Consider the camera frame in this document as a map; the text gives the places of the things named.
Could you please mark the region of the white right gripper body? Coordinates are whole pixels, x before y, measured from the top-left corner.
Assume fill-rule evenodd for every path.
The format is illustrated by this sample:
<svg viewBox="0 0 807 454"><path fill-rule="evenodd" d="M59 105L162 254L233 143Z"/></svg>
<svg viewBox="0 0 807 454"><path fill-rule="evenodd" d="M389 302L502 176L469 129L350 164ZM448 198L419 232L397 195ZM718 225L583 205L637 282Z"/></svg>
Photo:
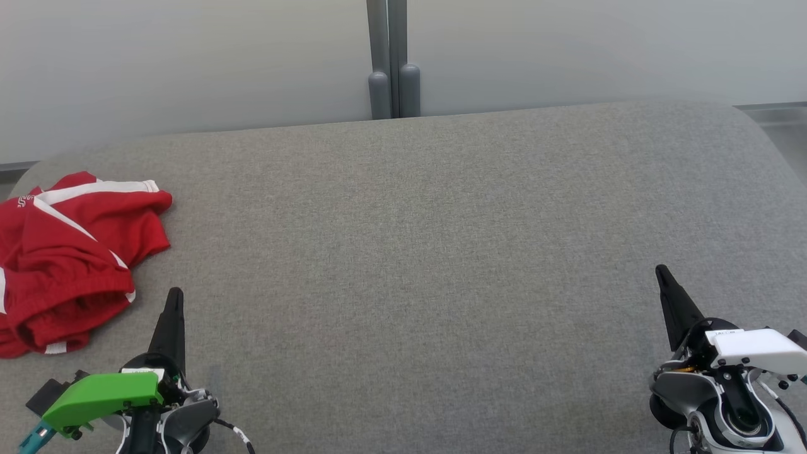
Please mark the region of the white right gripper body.
<svg viewBox="0 0 807 454"><path fill-rule="evenodd" d="M781 376L805 377L805 334L765 327L746 330L712 324L692 334L687 351L701 370L755 368Z"/></svg>

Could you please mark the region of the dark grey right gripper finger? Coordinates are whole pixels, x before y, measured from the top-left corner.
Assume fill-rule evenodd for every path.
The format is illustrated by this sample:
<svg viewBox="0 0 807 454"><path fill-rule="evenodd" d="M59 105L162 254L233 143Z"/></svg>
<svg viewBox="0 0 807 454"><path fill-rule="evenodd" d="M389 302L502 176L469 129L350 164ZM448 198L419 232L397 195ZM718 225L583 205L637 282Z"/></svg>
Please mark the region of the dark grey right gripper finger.
<svg viewBox="0 0 807 454"><path fill-rule="evenodd" d="M704 316L666 265L658 264L655 267L655 276L668 342L671 351L675 352L684 343L689 331L703 321Z"/></svg>

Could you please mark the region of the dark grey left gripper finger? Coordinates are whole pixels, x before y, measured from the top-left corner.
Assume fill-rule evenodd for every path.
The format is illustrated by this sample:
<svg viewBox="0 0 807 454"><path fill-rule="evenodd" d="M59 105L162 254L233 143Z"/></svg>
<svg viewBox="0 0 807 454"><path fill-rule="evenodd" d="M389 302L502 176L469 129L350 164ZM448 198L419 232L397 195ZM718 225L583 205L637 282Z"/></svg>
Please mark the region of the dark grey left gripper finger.
<svg viewBox="0 0 807 454"><path fill-rule="evenodd" d="M185 373L184 293L181 288L169 290L149 343L149 353L172 360L179 373Z"/></svg>

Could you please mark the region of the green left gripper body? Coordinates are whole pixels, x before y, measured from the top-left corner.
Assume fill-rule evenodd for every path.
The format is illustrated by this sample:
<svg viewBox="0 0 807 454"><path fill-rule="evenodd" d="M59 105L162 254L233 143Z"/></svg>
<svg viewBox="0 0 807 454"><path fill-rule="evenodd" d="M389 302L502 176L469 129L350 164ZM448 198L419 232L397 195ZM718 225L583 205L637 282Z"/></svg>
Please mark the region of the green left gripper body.
<svg viewBox="0 0 807 454"><path fill-rule="evenodd" d="M185 359L147 352L124 364L118 373L91 374L68 385L41 419L69 438L96 419L155 406L162 408L179 393Z"/></svg>

